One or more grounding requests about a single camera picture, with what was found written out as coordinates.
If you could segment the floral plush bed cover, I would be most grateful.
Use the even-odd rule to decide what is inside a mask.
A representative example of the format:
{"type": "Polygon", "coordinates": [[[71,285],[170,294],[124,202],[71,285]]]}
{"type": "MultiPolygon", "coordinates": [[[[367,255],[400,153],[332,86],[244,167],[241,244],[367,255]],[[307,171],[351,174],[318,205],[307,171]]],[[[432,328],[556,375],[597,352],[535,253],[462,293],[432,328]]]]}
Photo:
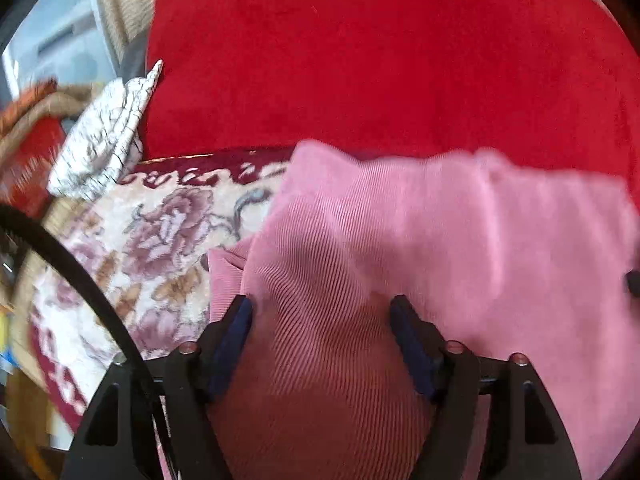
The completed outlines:
{"type": "MultiPolygon", "coordinates": [[[[207,253],[262,225],[290,148],[142,162],[79,204],[56,238],[104,292],[145,359],[209,321],[207,253]]],[[[118,352],[103,323],[52,266],[34,281],[30,339],[51,402],[72,429],[118,352]]]]}

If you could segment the beige cloth with orange item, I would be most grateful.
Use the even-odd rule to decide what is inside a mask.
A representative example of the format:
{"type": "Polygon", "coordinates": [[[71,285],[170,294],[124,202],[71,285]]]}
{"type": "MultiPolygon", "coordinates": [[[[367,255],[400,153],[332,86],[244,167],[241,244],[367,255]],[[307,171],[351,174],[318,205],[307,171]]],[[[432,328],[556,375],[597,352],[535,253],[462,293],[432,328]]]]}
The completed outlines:
{"type": "Polygon", "coordinates": [[[38,120],[77,119],[104,89],[103,82],[59,84],[55,79],[25,89],[1,111],[1,149],[17,148],[38,120]]]}

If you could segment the pink corduroy garment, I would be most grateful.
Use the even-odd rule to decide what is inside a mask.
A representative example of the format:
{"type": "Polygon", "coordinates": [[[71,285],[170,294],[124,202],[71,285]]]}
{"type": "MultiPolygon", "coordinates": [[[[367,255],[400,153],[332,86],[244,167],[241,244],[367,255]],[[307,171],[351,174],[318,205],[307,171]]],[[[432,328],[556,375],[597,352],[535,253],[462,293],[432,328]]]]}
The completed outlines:
{"type": "Polygon", "coordinates": [[[208,256],[254,320],[210,411],[238,479],[403,479],[430,411],[388,325],[406,296],[481,356],[523,352],[587,479],[639,418],[639,214],[619,178],[492,151],[358,162],[299,144],[260,230],[208,256]]]}

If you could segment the red box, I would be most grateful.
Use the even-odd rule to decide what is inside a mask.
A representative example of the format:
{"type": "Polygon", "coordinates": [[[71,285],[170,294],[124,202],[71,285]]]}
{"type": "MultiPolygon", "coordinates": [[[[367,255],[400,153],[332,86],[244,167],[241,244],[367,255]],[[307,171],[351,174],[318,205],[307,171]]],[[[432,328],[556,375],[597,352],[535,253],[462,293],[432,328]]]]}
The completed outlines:
{"type": "Polygon", "coordinates": [[[39,119],[1,165],[2,203],[39,218],[51,199],[47,191],[49,174],[64,141],[65,132],[58,118],[39,119]]]}

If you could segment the red velvet blanket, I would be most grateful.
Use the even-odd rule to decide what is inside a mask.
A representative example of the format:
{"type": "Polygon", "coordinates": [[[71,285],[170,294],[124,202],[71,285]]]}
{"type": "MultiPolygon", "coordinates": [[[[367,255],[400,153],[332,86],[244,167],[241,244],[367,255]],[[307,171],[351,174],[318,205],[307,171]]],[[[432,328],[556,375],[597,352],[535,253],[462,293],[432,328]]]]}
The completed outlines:
{"type": "Polygon", "coordinates": [[[148,157],[317,139],[639,175],[639,59],[593,0],[156,0],[148,157]]]}

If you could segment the white patterned cloth bundle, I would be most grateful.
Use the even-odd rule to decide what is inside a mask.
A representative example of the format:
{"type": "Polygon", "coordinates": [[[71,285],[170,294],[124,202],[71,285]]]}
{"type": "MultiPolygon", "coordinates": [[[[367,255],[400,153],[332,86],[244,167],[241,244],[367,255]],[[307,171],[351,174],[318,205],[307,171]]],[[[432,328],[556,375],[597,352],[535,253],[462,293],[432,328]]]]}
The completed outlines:
{"type": "Polygon", "coordinates": [[[55,197],[93,202],[142,159],[138,127],[164,68],[162,60],[143,77],[110,81],[81,113],[49,174],[55,197]]]}

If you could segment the window frame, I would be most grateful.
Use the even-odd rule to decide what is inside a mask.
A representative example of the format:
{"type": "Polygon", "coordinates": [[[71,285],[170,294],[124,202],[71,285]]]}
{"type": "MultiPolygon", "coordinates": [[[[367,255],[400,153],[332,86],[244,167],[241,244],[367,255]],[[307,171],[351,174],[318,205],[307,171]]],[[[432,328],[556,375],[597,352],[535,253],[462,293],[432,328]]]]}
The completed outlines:
{"type": "Polygon", "coordinates": [[[1,17],[1,103],[29,84],[109,81],[117,60],[99,0],[14,0],[1,17]]]}

